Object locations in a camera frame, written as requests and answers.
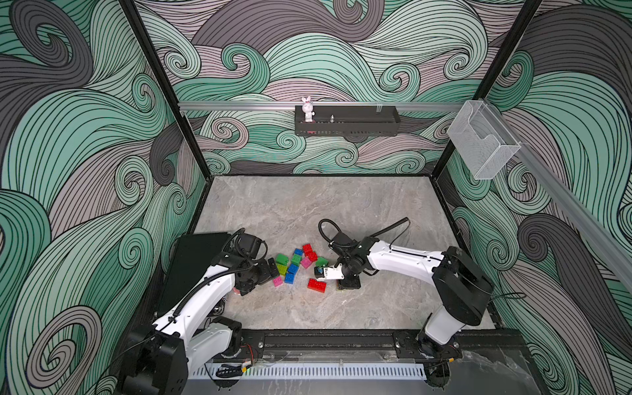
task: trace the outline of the swirl pattern wall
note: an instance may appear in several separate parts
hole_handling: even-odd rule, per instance
[[[148,69],[118,0],[0,3],[4,392],[112,393],[150,317],[204,178]]]
[[[488,99],[632,256],[632,4],[583,3],[543,4]],[[474,181],[455,153],[439,181],[495,292],[527,294],[494,303],[551,393],[628,395],[632,296],[529,170]]]
[[[572,1],[559,0],[557,3]],[[137,0],[180,100],[459,102],[522,1]],[[392,138],[296,138],[291,112],[189,112],[216,174],[428,174],[453,114]]]

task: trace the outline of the black panel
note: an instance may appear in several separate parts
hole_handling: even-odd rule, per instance
[[[178,239],[158,305],[158,317],[172,309],[197,284],[230,236],[229,233],[196,233]]]

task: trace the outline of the lime green building block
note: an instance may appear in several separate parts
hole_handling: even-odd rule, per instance
[[[329,265],[329,261],[326,260],[323,257],[318,257],[318,259],[316,260],[316,262],[314,262],[314,265],[318,266],[318,267],[325,267],[327,265]]]
[[[279,255],[277,255],[276,263],[278,263],[279,265],[287,266],[289,263],[289,258],[280,253]]]
[[[277,264],[277,267],[279,268],[279,274],[282,276],[285,276],[285,273],[288,272],[288,267],[285,265]]]

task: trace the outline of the black cable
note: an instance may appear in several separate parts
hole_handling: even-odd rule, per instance
[[[217,273],[214,276],[210,276],[206,280],[202,281],[200,284],[198,284],[195,287],[193,287],[193,289],[191,289],[191,291],[189,291],[186,294],[186,296],[180,301],[180,303],[178,304],[178,307],[176,307],[176,309],[174,310],[173,314],[171,314],[171,317],[169,317],[169,319],[170,320],[175,320],[175,318],[180,315],[180,313],[182,312],[182,309],[185,307],[185,305],[191,300],[191,298],[193,298],[193,295],[195,295],[198,291],[200,291],[200,289],[202,289],[205,286],[209,285],[210,283],[212,283],[216,279],[219,279],[220,277],[223,277],[223,276],[228,276],[229,274],[235,274],[235,273],[244,272],[246,270],[252,269],[252,266],[253,266],[252,261],[250,259],[248,259],[246,262],[248,264],[245,267],[241,268],[241,269],[230,269],[230,270],[227,270],[225,272]]]
[[[169,325],[171,325],[171,322],[168,322],[167,325],[165,325],[164,327],[162,327],[161,329],[159,329],[159,332],[162,332],[163,329],[165,329],[166,327],[168,327]],[[147,339],[141,340],[138,343],[134,344],[133,346],[127,347],[126,349],[124,349],[122,352],[120,352],[117,356],[115,356],[114,358],[112,358],[110,360],[110,364],[103,370],[103,372],[101,372],[101,374],[99,375],[99,378],[97,379],[97,382],[94,383],[94,395],[97,395],[97,387],[99,386],[99,381],[101,381],[101,379],[103,378],[103,375],[107,372],[108,369],[110,369],[112,367],[112,364],[114,362],[116,362],[116,360],[118,360],[118,358],[121,358],[123,355],[125,355],[126,352],[128,352],[129,350],[131,350],[134,347],[137,347],[141,344],[143,344],[146,341],[150,341],[153,338],[155,338],[154,336],[150,336]]]
[[[490,293],[490,292],[487,292],[484,289],[481,289],[479,286],[477,286],[476,284],[471,282],[470,279],[468,279],[465,276],[461,276],[461,278],[466,279],[468,281],[468,283],[474,285],[474,287],[478,288],[479,291],[484,292],[484,293],[486,293],[486,294],[488,294],[490,296],[493,296],[494,299],[496,299],[496,298],[503,298],[503,299],[509,299],[509,300],[520,300],[520,299],[526,298],[526,293],[524,293],[524,292],[507,292],[507,293],[501,293],[500,295],[496,295],[495,293]],[[522,295],[522,296],[515,297],[515,298],[510,298],[510,297],[508,297],[509,295]]]
[[[387,226],[386,228],[382,229],[381,231],[377,231],[374,234],[371,234],[369,237],[378,237],[380,234],[386,233],[386,232],[388,232],[388,231],[390,231],[392,229],[395,229],[396,227],[398,227],[399,225],[402,225],[406,221],[410,222],[408,217],[403,217],[399,221],[395,222],[393,225]]]
[[[408,228],[410,228],[410,220],[408,219],[408,217],[402,218],[402,220],[406,220],[406,221],[408,221],[408,225],[406,226],[406,229],[404,229],[401,233],[399,233],[399,234],[397,235],[397,237],[395,237],[395,238],[393,239],[393,241],[391,242],[391,244],[389,244],[389,250],[391,249],[391,247],[393,247],[393,243],[395,243],[395,240],[397,240],[397,239],[398,239],[398,238],[399,238],[402,234],[404,234],[404,233],[408,230]]]
[[[322,225],[324,223],[332,224],[334,228],[336,228],[336,230],[339,232],[340,232],[340,227],[334,221],[327,218],[321,219],[320,222],[318,223],[318,232],[320,233],[322,238],[326,240],[326,242],[331,243],[332,240],[328,238],[327,235],[325,235],[325,232],[322,231]]]

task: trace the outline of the black tray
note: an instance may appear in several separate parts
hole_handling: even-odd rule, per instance
[[[395,106],[314,105],[314,122],[305,122],[301,106],[294,110],[297,136],[394,136],[401,124]]]

